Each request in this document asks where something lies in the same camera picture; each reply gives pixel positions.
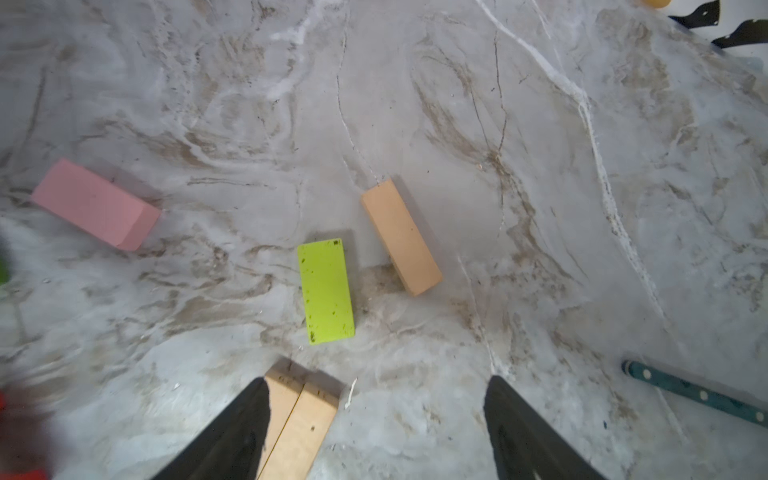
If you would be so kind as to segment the natural wood block marked 58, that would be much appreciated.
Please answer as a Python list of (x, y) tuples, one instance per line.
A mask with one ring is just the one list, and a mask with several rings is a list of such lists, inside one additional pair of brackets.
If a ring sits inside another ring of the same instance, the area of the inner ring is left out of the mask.
[(361, 202), (406, 291), (418, 296), (440, 283), (442, 272), (394, 181), (369, 189)]

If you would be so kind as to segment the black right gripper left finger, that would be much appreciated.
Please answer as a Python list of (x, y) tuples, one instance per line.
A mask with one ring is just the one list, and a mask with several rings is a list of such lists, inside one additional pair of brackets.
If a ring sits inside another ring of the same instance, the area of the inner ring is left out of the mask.
[(269, 387), (258, 377), (154, 479), (254, 479), (269, 421)]

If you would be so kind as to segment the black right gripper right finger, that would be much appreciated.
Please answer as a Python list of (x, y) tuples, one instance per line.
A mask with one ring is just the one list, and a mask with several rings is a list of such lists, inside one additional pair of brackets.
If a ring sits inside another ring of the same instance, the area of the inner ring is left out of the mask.
[(484, 415), (500, 479), (601, 479), (502, 377), (490, 378)]

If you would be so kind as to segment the natural wood block marked 31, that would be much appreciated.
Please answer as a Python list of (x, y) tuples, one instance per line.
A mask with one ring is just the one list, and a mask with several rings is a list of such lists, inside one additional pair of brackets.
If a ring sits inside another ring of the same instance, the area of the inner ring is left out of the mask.
[(257, 479), (297, 479), (296, 461), (301, 461), (292, 414), (303, 390), (300, 373), (287, 358), (278, 360), (265, 374), (269, 387), (270, 420)]

